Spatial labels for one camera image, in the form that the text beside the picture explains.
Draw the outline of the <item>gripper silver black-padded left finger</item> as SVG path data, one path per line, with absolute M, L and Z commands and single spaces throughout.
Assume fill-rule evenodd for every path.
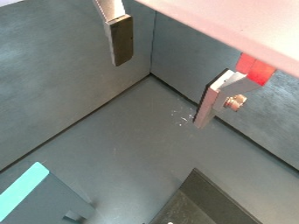
M 133 18 L 126 14 L 121 0 L 92 0 L 108 39 L 112 63 L 116 67 L 133 56 Z

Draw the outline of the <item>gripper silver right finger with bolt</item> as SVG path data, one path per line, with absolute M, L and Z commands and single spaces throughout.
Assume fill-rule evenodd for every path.
M 202 128 L 223 109 L 237 111 L 247 101 L 243 94 L 261 88 L 275 71 L 265 62 L 241 53 L 235 70 L 225 69 L 204 89 L 193 118 L 196 127 Z

